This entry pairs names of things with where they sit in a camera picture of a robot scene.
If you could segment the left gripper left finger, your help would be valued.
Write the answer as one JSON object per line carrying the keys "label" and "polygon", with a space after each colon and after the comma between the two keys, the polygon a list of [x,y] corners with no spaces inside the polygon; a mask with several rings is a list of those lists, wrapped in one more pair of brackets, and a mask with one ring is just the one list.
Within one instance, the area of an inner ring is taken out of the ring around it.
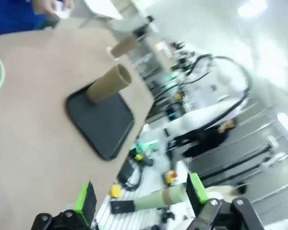
{"label": "left gripper left finger", "polygon": [[73,209],[56,216],[49,213],[36,215],[31,230],[89,230],[96,211],[96,195],[91,182],[83,185]]}

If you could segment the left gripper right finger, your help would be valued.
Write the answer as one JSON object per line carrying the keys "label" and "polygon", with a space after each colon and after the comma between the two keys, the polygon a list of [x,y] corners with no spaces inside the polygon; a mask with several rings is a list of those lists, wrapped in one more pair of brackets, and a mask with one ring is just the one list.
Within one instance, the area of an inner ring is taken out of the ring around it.
{"label": "left gripper right finger", "polygon": [[263,230],[264,226],[250,201],[238,197],[231,203],[208,198],[196,173],[188,174],[186,193],[195,218],[187,230]]}

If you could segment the person's right hand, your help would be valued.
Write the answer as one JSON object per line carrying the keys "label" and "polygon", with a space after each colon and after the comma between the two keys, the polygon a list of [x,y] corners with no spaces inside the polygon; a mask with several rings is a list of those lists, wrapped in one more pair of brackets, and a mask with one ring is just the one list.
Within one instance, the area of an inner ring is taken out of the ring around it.
{"label": "person's right hand", "polygon": [[36,14],[54,14],[56,11],[54,0],[32,0],[32,5]]}

